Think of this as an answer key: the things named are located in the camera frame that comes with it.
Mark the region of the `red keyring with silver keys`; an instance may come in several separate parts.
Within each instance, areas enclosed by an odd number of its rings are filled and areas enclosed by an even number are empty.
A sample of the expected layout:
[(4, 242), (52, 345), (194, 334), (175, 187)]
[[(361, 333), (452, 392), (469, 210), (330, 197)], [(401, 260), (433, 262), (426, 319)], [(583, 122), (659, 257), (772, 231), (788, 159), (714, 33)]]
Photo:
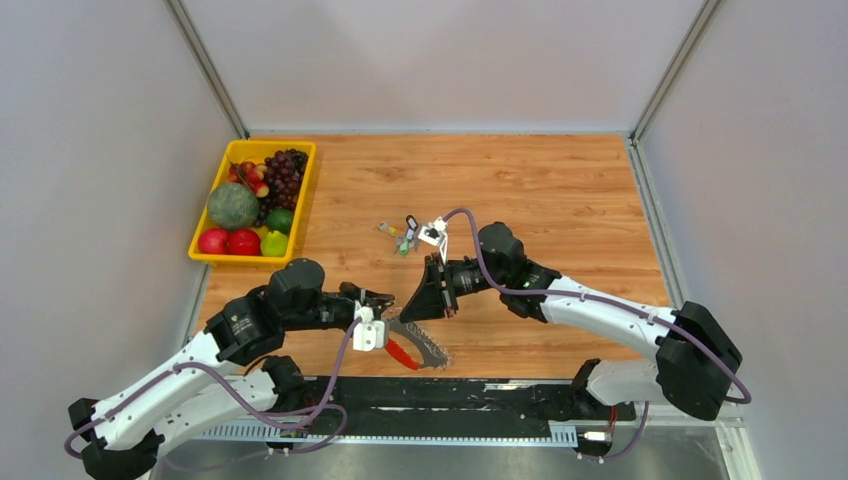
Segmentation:
[(385, 350), (407, 369), (443, 369), (451, 364), (449, 353), (416, 323), (402, 323), (394, 317), (387, 321), (387, 328)]

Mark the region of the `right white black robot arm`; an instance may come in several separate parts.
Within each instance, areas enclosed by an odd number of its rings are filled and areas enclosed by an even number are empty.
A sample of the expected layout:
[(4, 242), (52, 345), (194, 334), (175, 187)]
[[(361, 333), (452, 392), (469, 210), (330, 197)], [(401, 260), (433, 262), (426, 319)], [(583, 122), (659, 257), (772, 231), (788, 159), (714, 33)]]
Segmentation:
[(479, 231), (475, 252), (462, 260), (426, 257), (400, 322), (448, 318), (457, 313), (460, 297), (496, 289), (521, 318), (580, 328), (640, 354), (635, 361), (584, 364), (570, 392), (573, 408), (584, 417), (623, 402), (657, 402), (712, 421), (725, 403), (750, 402), (746, 390), (730, 394), (743, 357), (707, 307), (692, 301), (679, 308), (653, 306), (588, 288), (530, 260), (501, 222)]

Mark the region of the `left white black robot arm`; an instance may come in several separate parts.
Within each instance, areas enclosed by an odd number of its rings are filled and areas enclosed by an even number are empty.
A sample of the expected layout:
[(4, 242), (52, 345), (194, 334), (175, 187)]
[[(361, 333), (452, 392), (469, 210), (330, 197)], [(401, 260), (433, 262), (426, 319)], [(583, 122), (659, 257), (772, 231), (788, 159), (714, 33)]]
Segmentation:
[(290, 261), (268, 282), (225, 304), (169, 359), (108, 398), (81, 398), (68, 414), (69, 456), (93, 479), (141, 479), (161, 457), (211, 427), (249, 414), (283, 431), (310, 424), (331, 403), (310, 406), (305, 380), (289, 356), (278, 356), (290, 332), (340, 329), (341, 361), (348, 344), (383, 348), (383, 313), (395, 298), (351, 282), (324, 289), (314, 260)]

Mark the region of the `green lime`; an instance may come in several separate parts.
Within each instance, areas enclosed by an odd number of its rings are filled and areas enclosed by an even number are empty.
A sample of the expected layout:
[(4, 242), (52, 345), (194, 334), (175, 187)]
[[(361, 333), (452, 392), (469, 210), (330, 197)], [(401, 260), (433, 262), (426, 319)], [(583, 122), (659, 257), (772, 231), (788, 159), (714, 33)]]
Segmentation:
[(278, 231), (289, 235), (294, 223), (294, 213), (285, 208), (270, 211), (265, 219), (265, 226), (270, 231)]

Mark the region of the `red apple right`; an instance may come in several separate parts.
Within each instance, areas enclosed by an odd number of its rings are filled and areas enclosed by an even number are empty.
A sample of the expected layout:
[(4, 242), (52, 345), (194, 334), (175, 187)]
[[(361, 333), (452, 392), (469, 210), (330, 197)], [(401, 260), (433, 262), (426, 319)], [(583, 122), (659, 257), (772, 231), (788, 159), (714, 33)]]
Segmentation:
[(227, 253), (237, 256), (260, 256), (261, 237), (250, 229), (233, 231), (227, 241)]

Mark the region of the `red apple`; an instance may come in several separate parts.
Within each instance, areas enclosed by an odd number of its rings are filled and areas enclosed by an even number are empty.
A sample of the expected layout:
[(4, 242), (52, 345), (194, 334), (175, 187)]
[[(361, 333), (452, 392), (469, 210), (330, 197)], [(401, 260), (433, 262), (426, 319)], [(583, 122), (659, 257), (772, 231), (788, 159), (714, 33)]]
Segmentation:
[(227, 241), (227, 253), (237, 256), (260, 256), (261, 237), (250, 229), (233, 231)]
[(200, 234), (197, 249), (201, 254), (227, 255), (230, 232), (223, 228), (211, 228)]

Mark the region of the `dark purple grape bunch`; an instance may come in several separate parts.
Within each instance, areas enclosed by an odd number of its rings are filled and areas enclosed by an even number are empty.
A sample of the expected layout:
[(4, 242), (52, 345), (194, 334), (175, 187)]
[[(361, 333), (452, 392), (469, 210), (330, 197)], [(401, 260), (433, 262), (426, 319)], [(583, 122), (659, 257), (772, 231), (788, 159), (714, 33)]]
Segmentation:
[(256, 166), (255, 171), (263, 178), (253, 188), (260, 205), (255, 226), (264, 226), (277, 210), (285, 210), (290, 216), (294, 214), (308, 161), (306, 152), (291, 148), (276, 151)]

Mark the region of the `green round melon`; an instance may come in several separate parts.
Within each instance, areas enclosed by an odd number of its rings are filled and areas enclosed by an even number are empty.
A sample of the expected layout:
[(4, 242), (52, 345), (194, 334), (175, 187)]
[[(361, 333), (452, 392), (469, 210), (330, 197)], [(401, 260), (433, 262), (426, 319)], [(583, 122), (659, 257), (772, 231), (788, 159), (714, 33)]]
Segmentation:
[(206, 212), (208, 219), (218, 227), (238, 230), (254, 224), (260, 213), (260, 204), (249, 187), (226, 182), (211, 191)]

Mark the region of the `red apple left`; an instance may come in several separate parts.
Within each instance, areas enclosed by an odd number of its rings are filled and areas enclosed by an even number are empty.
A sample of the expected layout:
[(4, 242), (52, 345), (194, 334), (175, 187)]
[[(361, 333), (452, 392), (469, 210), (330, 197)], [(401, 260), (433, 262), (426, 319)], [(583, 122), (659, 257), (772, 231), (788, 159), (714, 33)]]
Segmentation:
[(200, 234), (197, 249), (201, 254), (227, 255), (230, 232), (223, 228), (211, 228)]

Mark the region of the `small red apples cluster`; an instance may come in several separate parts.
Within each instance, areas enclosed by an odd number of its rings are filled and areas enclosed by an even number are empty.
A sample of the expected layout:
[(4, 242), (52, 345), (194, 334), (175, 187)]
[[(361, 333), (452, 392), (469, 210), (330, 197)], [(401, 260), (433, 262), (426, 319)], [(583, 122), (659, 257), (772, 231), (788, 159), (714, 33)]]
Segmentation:
[(230, 163), (226, 180), (247, 186), (257, 198), (266, 198), (270, 193), (270, 187), (265, 182), (266, 170), (266, 165), (252, 161)]

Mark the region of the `yellow plastic fruit tray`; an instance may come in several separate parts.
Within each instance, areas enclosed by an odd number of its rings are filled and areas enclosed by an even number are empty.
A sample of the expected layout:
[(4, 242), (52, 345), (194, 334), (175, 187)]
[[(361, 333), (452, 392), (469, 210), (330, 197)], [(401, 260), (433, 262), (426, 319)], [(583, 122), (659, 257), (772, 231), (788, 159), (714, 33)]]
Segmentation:
[[(310, 195), (314, 190), (314, 180), (317, 178), (317, 167), (315, 161), (316, 145), (314, 143), (307, 141), (232, 141), (223, 155), (223, 159), (217, 172), (217, 177), (213, 182), (212, 190), (217, 186), (228, 182), (226, 178), (229, 173), (230, 163), (238, 164), (245, 161), (252, 161), (256, 164), (260, 164), (263, 163), (267, 157), (271, 157), (276, 151), (291, 148), (306, 152), (309, 157), (309, 161), (308, 166), (306, 167), (305, 180), (301, 187), (298, 204), (294, 212), (294, 223), (291, 232), (288, 235), (289, 245), (286, 255), (284, 257), (264, 257), (262, 254), (260, 256), (201, 254), (197, 249), (197, 240), (200, 234), (211, 228), (221, 228), (208, 219), (205, 206), (191, 244), (188, 248), (188, 256), (191, 259), (205, 262), (213, 266), (237, 265), (282, 268), (290, 260), (297, 257), (302, 243), (301, 235), (306, 230), (306, 222), (309, 216)], [(244, 229), (255, 231), (259, 234), (261, 240), (269, 231), (265, 225), (257, 227), (254, 224), (251, 227)]]

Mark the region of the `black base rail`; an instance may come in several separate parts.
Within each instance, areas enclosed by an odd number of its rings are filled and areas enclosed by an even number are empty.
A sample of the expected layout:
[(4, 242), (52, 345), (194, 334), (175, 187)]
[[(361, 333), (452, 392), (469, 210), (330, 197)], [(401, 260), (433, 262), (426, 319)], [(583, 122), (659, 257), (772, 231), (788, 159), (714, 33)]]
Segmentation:
[(416, 377), (341, 377), (327, 409), (307, 429), (377, 437), (530, 439), (550, 434), (553, 422), (632, 421), (631, 404), (609, 407), (567, 380)]

